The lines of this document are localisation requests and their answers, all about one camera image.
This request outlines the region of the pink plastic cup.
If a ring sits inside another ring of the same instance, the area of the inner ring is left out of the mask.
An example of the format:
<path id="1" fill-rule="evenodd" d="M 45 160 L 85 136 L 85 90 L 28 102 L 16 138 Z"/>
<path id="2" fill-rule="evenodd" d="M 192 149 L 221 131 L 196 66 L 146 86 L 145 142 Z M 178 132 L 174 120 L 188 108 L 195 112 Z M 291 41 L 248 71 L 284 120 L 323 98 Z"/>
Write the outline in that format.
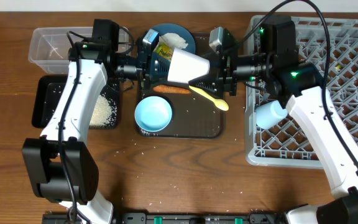
<path id="1" fill-rule="evenodd" d="M 170 62 L 167 80 L 175 83 L 188 84 L 190 80 L 208 74 L 209 60 L 175 48 Z"/>

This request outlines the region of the light blue small bowl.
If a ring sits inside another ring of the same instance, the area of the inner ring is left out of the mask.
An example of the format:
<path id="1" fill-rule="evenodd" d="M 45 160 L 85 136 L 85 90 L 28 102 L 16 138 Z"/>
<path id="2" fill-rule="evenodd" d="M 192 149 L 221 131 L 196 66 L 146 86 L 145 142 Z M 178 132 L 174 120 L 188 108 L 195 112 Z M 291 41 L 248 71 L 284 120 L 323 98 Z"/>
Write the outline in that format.
<path id="1" fill-rule="evenodd" d="M 159 132 L 171 122 L 173 110 L 170 103 L 159 96 L 140 100 L 134 111 L 136 124 L 147 132 Z"/>

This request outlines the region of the light blue plastic cup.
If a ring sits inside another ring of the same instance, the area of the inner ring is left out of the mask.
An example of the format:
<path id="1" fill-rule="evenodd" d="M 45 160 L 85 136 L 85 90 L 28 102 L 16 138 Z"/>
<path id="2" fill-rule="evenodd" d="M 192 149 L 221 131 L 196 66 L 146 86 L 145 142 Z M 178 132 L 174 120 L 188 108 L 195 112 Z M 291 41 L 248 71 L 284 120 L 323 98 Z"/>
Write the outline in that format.
<path id="1" fill-rule="evenodd" d="M 255 109 L 256 125 L 262 129 L 270 129 L 285 119 L 288 111 L 282 108 L 278 100 L 271 101 Z"/>

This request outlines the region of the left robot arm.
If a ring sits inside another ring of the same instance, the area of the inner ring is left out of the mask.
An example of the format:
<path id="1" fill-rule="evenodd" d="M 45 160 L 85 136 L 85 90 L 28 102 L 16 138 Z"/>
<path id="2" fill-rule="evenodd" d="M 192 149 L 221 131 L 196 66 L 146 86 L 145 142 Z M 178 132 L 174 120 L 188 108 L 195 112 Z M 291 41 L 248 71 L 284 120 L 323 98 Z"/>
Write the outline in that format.
<path id="1" fill-rule="evenodd" d="M 140 80 L 139 59 L 119 52 L 122 26 L 95 19 L 91 37 L 71 42 L 68 77 L 52 118 L 22 155 L 36 197 L 67 208 L 61 223 L 112 223 L 114 206 L 98 190 L 99 170 L 87 148 L 91 117 L 109 81 Z"/>

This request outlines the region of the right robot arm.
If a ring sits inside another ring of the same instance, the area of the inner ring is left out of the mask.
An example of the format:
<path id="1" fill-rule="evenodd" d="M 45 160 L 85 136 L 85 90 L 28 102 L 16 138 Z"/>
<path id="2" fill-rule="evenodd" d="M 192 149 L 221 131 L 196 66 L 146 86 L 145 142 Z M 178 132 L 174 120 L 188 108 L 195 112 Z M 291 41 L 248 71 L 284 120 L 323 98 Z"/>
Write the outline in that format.
<path id="1" fill-rule="evenodd" d="M 223 93 L 235 95 L 237 83 L 265 83 L 264 92 L 306 134 L 326 177 L 332 202 L 302 205 L 284 213 L 279 223 L 358 223 L 358 147 L 339 117 L 327 88 L 328 69 L 298 60 L 295 23 L 290 16 L 269 11 L 249 31 L 258 33 L 261 53 L 239 55 L 240 42 L 225 28 L 213 29 L 209 46 L 218 56 L 218 69 L 193 78 L 191 89 L 215 100 Z"/>

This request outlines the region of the black waste tray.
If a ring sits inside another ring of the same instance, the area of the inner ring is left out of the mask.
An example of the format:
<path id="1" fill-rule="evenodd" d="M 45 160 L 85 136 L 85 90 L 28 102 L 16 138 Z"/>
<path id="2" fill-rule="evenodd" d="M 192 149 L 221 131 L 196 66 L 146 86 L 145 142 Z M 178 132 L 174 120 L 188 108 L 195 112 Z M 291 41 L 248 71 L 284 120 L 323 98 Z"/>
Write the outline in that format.
<path id="1" fill-rule="evenodd" d="M 46 75 L 39 80 L 35 105 L 32 114 L 32 125 L 35 128 L 44 128 L 51 120 L 60 97 L 63 93 L 66 75 Z M 91 129 L 114 129 L 121 119 L 120 106 L 120 84 L 117 81 L 108 81 L 108 84 L 101 90 L 100 95 L 111 99 L 117 104 L 117 121 L 113 128 L 91 128 Z"/>

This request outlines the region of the grey dishwasher rack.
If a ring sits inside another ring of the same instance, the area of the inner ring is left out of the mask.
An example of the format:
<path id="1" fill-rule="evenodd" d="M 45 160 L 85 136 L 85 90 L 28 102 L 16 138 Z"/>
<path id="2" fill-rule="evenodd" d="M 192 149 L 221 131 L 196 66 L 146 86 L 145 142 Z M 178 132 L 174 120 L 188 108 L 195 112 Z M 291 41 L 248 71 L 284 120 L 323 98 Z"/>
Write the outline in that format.
<path id="1" fill-rule="evenodd" d="M 358 147 L 358 20 L 327 19 L 331 51 L 327 89 L 338 115 L 352 134 Z M 254 166 L 277 166 L 319 169 L 311 145 L 299 125 L 287 116 L 270 129 L 255 123 L 255 109 L 273 100 L 269 94 L 246 89 L 245 151 Z"/>

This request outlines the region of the yellow snack wrapper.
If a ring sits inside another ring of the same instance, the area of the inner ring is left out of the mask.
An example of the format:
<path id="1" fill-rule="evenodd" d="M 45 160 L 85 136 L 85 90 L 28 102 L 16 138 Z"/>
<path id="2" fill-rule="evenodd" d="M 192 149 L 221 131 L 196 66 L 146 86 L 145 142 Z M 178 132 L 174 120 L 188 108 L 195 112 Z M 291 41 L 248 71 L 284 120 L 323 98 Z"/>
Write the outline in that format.
<path id="1" fill-rule="evenodd" d="M 168 61 L 172 60 L 173 50 L 163 42 L 158 43 L 158 45 L 154 49 L 154 52 Z"/>

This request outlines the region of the orange carrot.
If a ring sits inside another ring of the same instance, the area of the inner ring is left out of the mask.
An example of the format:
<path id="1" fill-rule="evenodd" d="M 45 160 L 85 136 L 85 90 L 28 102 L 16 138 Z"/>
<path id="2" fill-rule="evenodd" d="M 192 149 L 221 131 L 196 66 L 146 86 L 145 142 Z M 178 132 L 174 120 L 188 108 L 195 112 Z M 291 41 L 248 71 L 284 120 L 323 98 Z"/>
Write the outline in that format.
<path id="1" fill-rule="evenodd" d="M 191 93 L 191 91 L 188 89 L 180 88 L 177 86 L 169 86 L 169 85 L 157 85 L 153 87 L 153 91 L 159 93 L 174 93 L 174 94 L 182 94 L 182 95 L 188 95 Z"/>

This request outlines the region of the yellow plastic spoon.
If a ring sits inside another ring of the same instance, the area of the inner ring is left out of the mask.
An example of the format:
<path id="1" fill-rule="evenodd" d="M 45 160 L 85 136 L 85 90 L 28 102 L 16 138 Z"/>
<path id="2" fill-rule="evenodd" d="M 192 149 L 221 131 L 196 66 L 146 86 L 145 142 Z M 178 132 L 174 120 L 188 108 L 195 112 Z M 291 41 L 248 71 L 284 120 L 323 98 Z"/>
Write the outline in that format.
<path id="1" fill-rule="evenodd" d="M 208 94 L 207 92 L 205 92 L 204 90 L 197 88 L 197 87 L 193 87 L 193 86 L 189 86 L 191 91 L 195 91 L 197 94 L 205 97 L 207 100 L 211 101 L 215 107 L 217 107 L 218 109 L 222 110 L 222 111 L 228 111 L 229 110 L 229 105 L 226 103 L 226 101 L 222 100 L 222 99 L 217 99 L 212 97 L 210 94 Z"/>

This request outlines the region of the crumpled white tissue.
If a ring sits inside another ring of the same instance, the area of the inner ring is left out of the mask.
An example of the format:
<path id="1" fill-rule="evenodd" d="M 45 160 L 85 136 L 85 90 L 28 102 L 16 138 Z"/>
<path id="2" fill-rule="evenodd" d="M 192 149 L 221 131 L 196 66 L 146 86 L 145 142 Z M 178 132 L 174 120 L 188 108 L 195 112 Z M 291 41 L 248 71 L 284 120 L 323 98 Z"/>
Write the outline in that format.
<path id="1" fill-rule="evenodd" d="M 186 40 L 176 33 L 166 33 L 161 35 L 159 41 L 169 46 L 171 49 L 185 49 L 188 46 Z"/>

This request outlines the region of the dark brown serving tray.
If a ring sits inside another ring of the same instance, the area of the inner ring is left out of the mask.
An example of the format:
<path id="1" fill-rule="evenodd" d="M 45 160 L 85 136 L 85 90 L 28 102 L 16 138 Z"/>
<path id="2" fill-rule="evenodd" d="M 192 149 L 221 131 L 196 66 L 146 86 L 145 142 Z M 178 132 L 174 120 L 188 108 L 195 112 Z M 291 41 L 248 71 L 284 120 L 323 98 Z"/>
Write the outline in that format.
<path id="1" fill-rule="evenodd" d="M 168 80 L 160 80 L 157 85 L 189 89 L 188 84 L 169 82 Z M 213 139 L 223 132 L 225 112 L 215 107 L 205 97 L 196 92 L 191 92 L 188 95 L 159 93 L 153 91 L 153 87 L 152 85 L 150 89 L 144 89 L 142 81 L 139 82 L 137 104 L 146 97 L 159 96 L 170 103 L 173 116 L 169 125 L 159 132 L 147 132 L 136 124 L 141 135 L 161 138 Z"/>

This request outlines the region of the dark blue bowl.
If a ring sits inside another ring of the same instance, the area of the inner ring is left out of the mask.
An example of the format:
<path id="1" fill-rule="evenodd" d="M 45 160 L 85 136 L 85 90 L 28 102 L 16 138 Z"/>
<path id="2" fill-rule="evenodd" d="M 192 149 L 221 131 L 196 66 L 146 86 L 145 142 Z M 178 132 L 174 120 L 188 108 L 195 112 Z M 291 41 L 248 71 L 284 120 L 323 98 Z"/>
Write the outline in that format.
<path id="1" fill-rule="evenodd" d="M 179 26 L 177 24 L 165 23 L 165 24 L 156 25 L 151 29 L 159 32 L 159 34 L 160 34 L 159 36 L 164 35 L 166 33 L 178 34 L 179 36 L 184 38 L 186 40 L 186 42 L 188 43 L 188 46 L 182 50 L 187 51 L 191 54 L 195 54 L 195 52 L 196 52 L 195 40 L 194 40 L 192 34 L 184 27 Z"/>

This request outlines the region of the pile of white rice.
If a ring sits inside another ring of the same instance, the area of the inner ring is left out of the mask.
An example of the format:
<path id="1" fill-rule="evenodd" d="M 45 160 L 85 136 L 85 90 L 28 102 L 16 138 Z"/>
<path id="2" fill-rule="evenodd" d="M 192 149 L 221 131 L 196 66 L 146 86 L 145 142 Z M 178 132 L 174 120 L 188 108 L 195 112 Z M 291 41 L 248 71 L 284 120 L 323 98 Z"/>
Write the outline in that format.
<path id="1" fill-rule="evenodd" d="M 104 95 L 99 95 L 89 126 L 91 128 L 113 128 L 117 121 L 117 104 Z"/>

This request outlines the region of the clear plastic container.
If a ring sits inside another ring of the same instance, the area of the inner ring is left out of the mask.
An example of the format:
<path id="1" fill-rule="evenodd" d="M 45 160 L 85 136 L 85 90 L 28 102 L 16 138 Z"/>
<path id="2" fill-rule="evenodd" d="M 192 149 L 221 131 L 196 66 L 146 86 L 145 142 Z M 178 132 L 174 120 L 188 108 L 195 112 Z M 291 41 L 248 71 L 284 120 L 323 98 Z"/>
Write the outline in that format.
<path id="1" fill-rule="evenodd" d="M 75 73 L 76 63 L 69 62 L 70 42 L 91 37 L 92 27 L 48 27 L 34 30 L 29 49 L 29 62 L 47 74 Z"/>

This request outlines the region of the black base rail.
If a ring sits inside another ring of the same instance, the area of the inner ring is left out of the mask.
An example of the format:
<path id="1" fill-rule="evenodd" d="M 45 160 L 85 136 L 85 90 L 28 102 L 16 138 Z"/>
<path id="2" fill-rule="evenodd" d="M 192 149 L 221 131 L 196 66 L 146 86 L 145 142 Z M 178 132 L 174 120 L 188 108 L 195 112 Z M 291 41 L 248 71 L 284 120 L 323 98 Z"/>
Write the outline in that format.
<path id="1" fill-rule="evenodd" d="M 145 213 L 123 213 L 116 215 L 110 224 L 274 224 L 274 223 L 317 223 L 276 213 L 250 213 L 247 215 L 151 215 Z"/>

